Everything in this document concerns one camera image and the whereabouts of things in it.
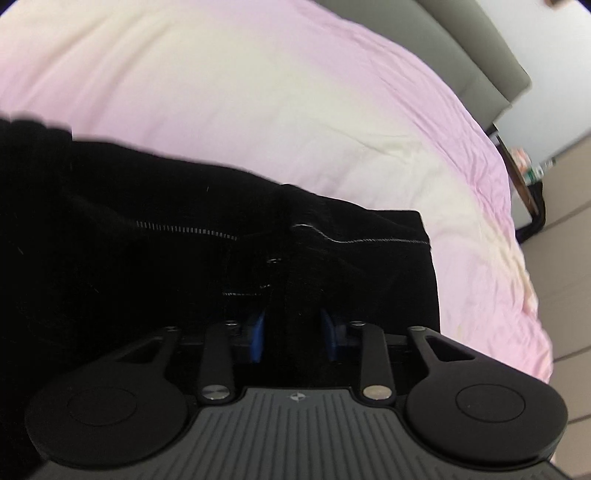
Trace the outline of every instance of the small item on shelf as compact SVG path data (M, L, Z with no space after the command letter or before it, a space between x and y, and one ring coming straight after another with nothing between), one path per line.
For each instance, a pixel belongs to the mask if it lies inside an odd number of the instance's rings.
M553 158L549 158L548 160L543 161L539 165L531 167L528 171L523 174L523 179L525 180L526 185L533 185L536 182L539 182L542 177L546 174L546 172L554 166L555 160Z
M526 153L523 148L512 148L509 150L511 157L517 165L517 169L521 174L525 174L531 168L530 156Z

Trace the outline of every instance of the white stitching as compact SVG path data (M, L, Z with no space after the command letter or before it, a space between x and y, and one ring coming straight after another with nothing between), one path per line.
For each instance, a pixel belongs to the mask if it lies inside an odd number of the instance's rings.
M331 238L328 235L326 235L324 232L318 230L314 225L308 225L307 223L296 223L291 227L294 228L296 226L305 226L307 228L312 228L312 230L314 230L316 233L319 233L327 240L330 240L331 242L335 242L338 244L358 244L362 242L400 242L403 244L429 245L429 242L426 242L425 240L406 240L404 238L359 238L356 240L335 240L334 238Z

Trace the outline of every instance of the logo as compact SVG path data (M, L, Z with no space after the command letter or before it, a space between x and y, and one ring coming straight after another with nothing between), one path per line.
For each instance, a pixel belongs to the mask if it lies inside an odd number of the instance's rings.
M307 399L308 397L306 397L306 396L305 396L305 395L304 395L302 392L296 392L296 393L294 393L294 394L291 394L291 395L290 395L290 398L291 398L293 401L296 401L296 402L298 402L298 403L299 403L299 402L301 402L302 400L305 400L305 399Z

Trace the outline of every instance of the white bedsheet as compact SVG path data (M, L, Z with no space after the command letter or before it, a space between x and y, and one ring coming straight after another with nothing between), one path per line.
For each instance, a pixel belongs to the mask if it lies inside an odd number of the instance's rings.
M5 115L418 210L442 333L549 379L503 162L402 47L307 0L20 0L0 45Z

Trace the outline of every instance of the bed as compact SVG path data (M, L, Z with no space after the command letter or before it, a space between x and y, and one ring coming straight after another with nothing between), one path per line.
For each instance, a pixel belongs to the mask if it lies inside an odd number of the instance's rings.
M441 332L548 381L508 176L484 132L527 75L473 1L319 3L20 0L0 17L0 114L417 210Z

